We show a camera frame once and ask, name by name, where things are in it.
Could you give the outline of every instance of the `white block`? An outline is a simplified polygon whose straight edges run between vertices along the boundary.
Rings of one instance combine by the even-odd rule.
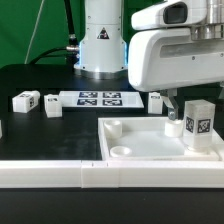
[[[13,111],[27,113],[38,105],[39,98],[38,91],[24,91],[12,99]]]
[[[183,141],[192,150],[203,151],[212,144],[215,105],[205,100],[185,102]]]
[[[1,125],[1,120],[0,120],[0,138],[2,137],[2,125]]]
[[[222,162],[120,161],[119,187],[223,187]]]
[[[47,117],[62,117],[62,105],[58,95],[44,96]]]
[[[81,187],[81,161],[0,161],[0,188]]]
[[[118,187],[119,168],[108,166],[105,161],[82,161],[82,187]]]
[[[162,114],[163,111],[163,100],[160,93],[153,92],[149,93],[148,100],[148,113],[149,114]]]

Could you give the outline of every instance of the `white tray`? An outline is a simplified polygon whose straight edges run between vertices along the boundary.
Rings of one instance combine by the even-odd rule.
[[[164,135],[166,117],[148,118],[99,118],[98,132],[102,158],[105,161],[133,160],[186,160],[219,161],[222,160],[224,142],[213,131],[212,146],[207,153],[194,153],[187,149],[182,138],[170,138]],[[117,139],[106,137],[104,122],[119,120],[122,123],[122,136]],[[116,146],[131,149],[129,156],[112,157],[110,149]]]

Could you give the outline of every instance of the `black table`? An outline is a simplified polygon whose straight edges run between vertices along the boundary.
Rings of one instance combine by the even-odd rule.
[[[144,109],[65,108],[63,118],[47,119],[43,97],[40,106],[30,113],[12,113],[12,97],[34,89],[42,96],[58,94],[61,90],[133,91],[126,78],[90,80],[75,77],[72,69],[66,66],[10,65],[2,68],[0,119],[4,137],[0,141],[0,160],[101,160],[98,117],[148,116]],[[141,96],[145,103],[147,97]],[[223,224],[223,207],[223,189],[0,190],[3,224]]]

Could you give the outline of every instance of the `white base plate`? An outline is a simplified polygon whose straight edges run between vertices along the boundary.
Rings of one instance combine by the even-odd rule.
[[[162,130],[166,119],[119,118],[123,122],[124,133],[139,132],[139,136],[144,141],[148,141],[148,139],[145,139],[145,134],[141,135],[140,133],[146,130],[148,132]],[[218,155],[219,161],[169,161],[170,158],[179,158],[179,160],[181,158],[180,155],[173,155],[176,153],[173,148],[172,150],[174,151],[171,151],[171,154],[157,157],[157,159],[160,159],[158,161],[152,161],[153,156],[150,156],[150,154],[146,155],[146,157],[140,155],[134,156],[132,154],[132,159],[129,158],[125,161],[120,158],[110,158],[109,156],[108,139],[104,135],[103,128],[105,120],[107,119],[99,119],[99,137],[104,161],[0,161],[0,188],[224,188],[224,142],[216,132],[213,132],[213,145],[211,147],[213,151],[207,155],[196,155],[193,153],[193,156],[194,160],[201,160],[203,156],[211,159],[213,156],[213,158],[217,158]],[[161,142],[161,144],[165,150],[165,142]],[[139,146],[138,139],[136,139],[136,146]],[[163,153],[158,147],[154,149]]]
[[[194,153],[188,150],[182,138],[170,138],[164,135],[165,121],[168,118],[99,118],[99,139],[103,160],[201,160],[219,161],[217,145],[224,151],[224,142],[213,131],[213,142],[207,148],[206,153]],[[119,120],[122,122],[122,136],[117,139],[107,138],[105,135],[104,122]],[[132,154],[124,157],[112,157],[110,149],[116,146],[127,147]]]

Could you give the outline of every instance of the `small white block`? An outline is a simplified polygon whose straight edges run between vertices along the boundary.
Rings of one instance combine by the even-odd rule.
[[[62,105],[58,95],[44,96],[47,117],[62,117]]]
[[[185,102],[183,141],[196,151],[212,144],[215,105],[205,100]]]
[[[1,125],[1,120],[0,120],[0,138],[2,137],[2,125]]]
[[[38,91],[24,91],[12,99],[13,112],[27,113],[38,105]]]
[[[162,114],[163,111],[163,100],[160,93],[153,92],[149,93],[148,100],[148,113],[149,114]]]

